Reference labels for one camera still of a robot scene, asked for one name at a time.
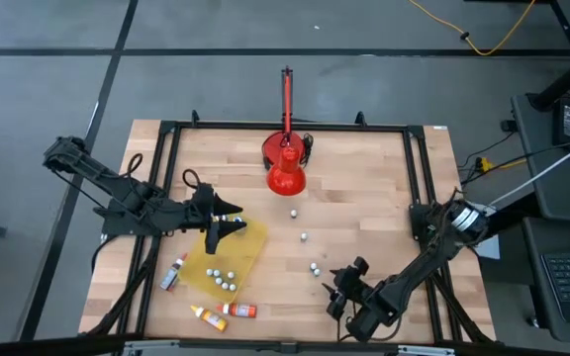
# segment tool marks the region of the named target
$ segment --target yellow cable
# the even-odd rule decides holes
[[[512,162],[512,163],[510,163],[510,164],[502,165],[502,166],[499,167],[499,169],[511,168],[511,167],[514,167],[515,165],[518,165],[518,164],[521,164],[521,163],[525,163],[525,162],[526,162],[526,158],[519,159],[519,160],[517,160],[517,161],[515,161],[515,162]]]
[[[418,4],[415,0],[409,0],[413,5],[417,6],[420,10],[422,10],[424,13],[426,13],[426,15],[430,16],[433,20],[444,24],[454,30],[456,30],[459,34],[463,35],[465,34],[465,31],[461,30],[458,26],[455,26],[453,24],[450,24],[449,22],[445,21],[445,20],[441,20],[440,18],[438,18],[437,16],[433,15],[430,11],[426,10],[422,5]],[[531,2],[529,3],[529,5],[526,7],[526,9],[524,10],[524,12],[522,13],[521,17],[519,18],[519,20],[514,24],[514,26],[512,27],[512,29],[503,37],[503,39],[491,50],[486,51],[486,52],[482,52],[480,51],[476,45],[474,45],[472,43],[472,40],[470,40],[469,36],[467,38],[465,38],[465,41],[472,47],[472,49],[474,49],[474,51],[479,54],[479,55],[490,55],[492,53],[494,53],[495,51],[497,51],[501,46],[503,46],[512,36],[512,34],[514,33],[514,31],[521,25],[521,23],[523,22],[524,18],[526,17],[526,15],[529,13],[529,10],[531,10],[531,7],[533,7],[533,4],[535,4],[535,0],[531,0]]]

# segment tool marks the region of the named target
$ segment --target black line on floor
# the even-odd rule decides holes
[[[123,26],[121,27],[120,34],[118,35],[118,40],[116,41],[115,50],[124,48],[137,6],[138,0],[131,0],[129,2],[129,7],[127,8],[127,13],[125,14],[125,20],[123,21]],[[103,80],[103,84],[100,88],[100,93],[98,96],[98,101],[96,102],[96,108],[92,115],[91,122],[89,123],[87,135],[85,136],[85,145],[90,152],[100,129],[100,123],[105,113],[105,108],[107,107],[107,101],[109,100],[109,94],[111,92],[114,79],[116,78],[119,64],[120,56],[113,55],[109,61],[109,66],[107,68],[107,72],[105,73],[105,79]],[[80,189],[82,183],[82,177],[74,175],[71,180],[71,185],[67,187],[67,190],[65,192],[60,214],[58,215],[57,220],[54,222],[54,226],[49,237],[49,248],[47,250],[47,257],[42,266],[41,276],[37,282],[37,288],[34,291],[30,308],[28,309],[28,314],[21,330],[21,341],[33,340],[37,333],[37,328],[41,322],[41,315],[43,313],[44,306],[46,305],[46,300],[48,299],[51,282],[56,272],[56,267],[58,266],[58,259],[60,258],[63,245],[65,244],[67,231],[69,230],[69,225],[74,215],[74,209],[76,208],[76,201],[78,200],[78,189]]]
[[[401,48],[0,48],[0,56],[382,56],[480,57],[472,49]],[[491,57],[570,57],[570,49],[500,49]]]

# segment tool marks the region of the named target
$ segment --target red lamp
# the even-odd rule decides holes
[[[293,196],[302,192],[307,184],[305,172],[300,165],[301,154],[292,147],[286,146],[281,149],[278,163],[274,164],[267,172],[267,186],[274,193]]]
[[[267,173],[267,186],[274,193],[293,196],[305,189],[307,180],[301,168],[303,140],[292,133],[292,70],[283,70],[283,122],[284,130],[267,138],[263,144],[265,159],[272,164]]]

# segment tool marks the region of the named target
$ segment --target glue bottle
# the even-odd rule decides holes
[[[232,316],[256,317],[256,306],[244,304],[224,304],[218,305],[219,312]]]
[[[224,318],[202,307],[190,306],[190,309],[193,310],[193,312],[195,312],[195,315],[197,317],[208,322],[209,324],[214,326],[218,331],[224,332],[224,330],[226,330],[228,322]]]
[[[184,264],[184,261],[186,260],[186,256],[188,256],[188,253],[184,253],[180,258],[178,258],[175,263],[173,263],[172,266],[170,266],[170,268],[168,269],[168,272],[166,272],[166,276],[164,277],[164,280],[162,281],[162,283],[160,283],[159,287],[161,287],[163,290],[166,291],[172,291],[173,288],[175,287],[175,284],[177,283],[177,277],[179,276],[179,269],[182,267],[182,265]]]

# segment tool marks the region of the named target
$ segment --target desk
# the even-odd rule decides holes
[[[531,269],[537,293],[534,301],[536,314],[541,326],[549,328],[551,335],[570,342],[570,323],[560,314],[553,296],[549,279],[544,273],[540,255],[570,251],[570,222],[550,222],[541,219],[523,219],[522,231],[531,261]]]
[[[159,124],[134,121],[121,171],[135,153],[141,152],[142,168],[134,176],[147,178]],[[315,142],[305,169],[307,188],[290,198],[275,195],[265,185],[260,148],[269,134],[259,130],[182,130],[170,191],[174,200],[188,198],[192,191],[184,186],[181,172],[193,168],[224,200],[244,207],[245,214],[268,226],[267,240],[237,298],[257,304],[257,318],[229,317],[227,331],[219,333],[189,308],[197,304],[213,309],[216,301],[181,283],[172,293],[158,287],[169,266],[197,238],[195,231],[178,232],[161,242],[145,336],[335,342],[336,323],[325,312],[328,294],[321,286],[321,282],[331,283],[329,270],[344,267],[361,255],[370,264],[365,280],[375,283],[399,272],[418,255],[418,245],[410,233],[411,193],[401,134],[310,132]],[[447,199],[459,184],[447,129],[425,127],[425,135],[435,192]],[[414,152],[418,152],[417,143],[413,144]],[[157,182],[160,186],[163,173],[162,168]],[[425,196],[423,179],[420,190]],[[298,210],[295,220],[289,216],[291,209]],[[309,233],[306,243],[300,242],[302,231]],[[122,236],[99,254],[80,331],[95,326],[122,293],[133,245],[132,236]],[[317,262],[324,271],[320,277],[314,278],[309,272],[311,262]],[[483,332],[494,337],[476,257],[463,250],[450,262],[450,270],[458,300]],[[139,304],[140,297],[135,296],[128,330],[135,328]],[[438,305],[444,335],[449,338],[441,297]],[[380,327],[375,335],[385,336],[390,331]],[[391,341],[432,342],[423,286],[413,293],[400,332]]]
[[[551,147],[552,111],[539,112],[529,103],[527,96],[512,98],[514,117],[519,127],[524,153]],[[532,176],[565,155],[565,150],[556,148],[527,159]],[[549,174],[533,182],[534,193],[521,198],[511,207],[519,210],[533,209],[534,204],[544,218],[570,222],[570,159],[553,169]]]

